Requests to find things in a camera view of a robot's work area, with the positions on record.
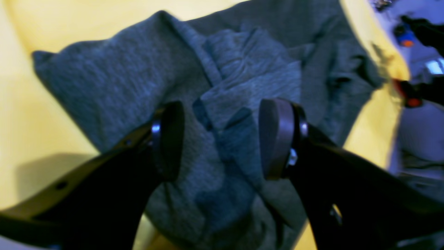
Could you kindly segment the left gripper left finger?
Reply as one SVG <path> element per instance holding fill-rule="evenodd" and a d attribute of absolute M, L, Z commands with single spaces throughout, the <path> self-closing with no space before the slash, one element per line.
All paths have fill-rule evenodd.
<path fill-rule="evenodd" d="M 179 175 L 185 113 L 157 109 L 111 150 L 1 211 L 1 236 L 52 250 L 131 250 L 146 204 Z"/>

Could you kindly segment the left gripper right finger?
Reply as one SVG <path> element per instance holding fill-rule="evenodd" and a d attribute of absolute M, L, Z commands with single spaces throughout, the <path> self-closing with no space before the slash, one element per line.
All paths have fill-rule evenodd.
<path fill-rule="evenodd" d="M 335 145 L 301 106 L 263 99 L 259 140 L 265 178 L 290 180 L 317 249 L 443 249 L 443 203 Z"/>

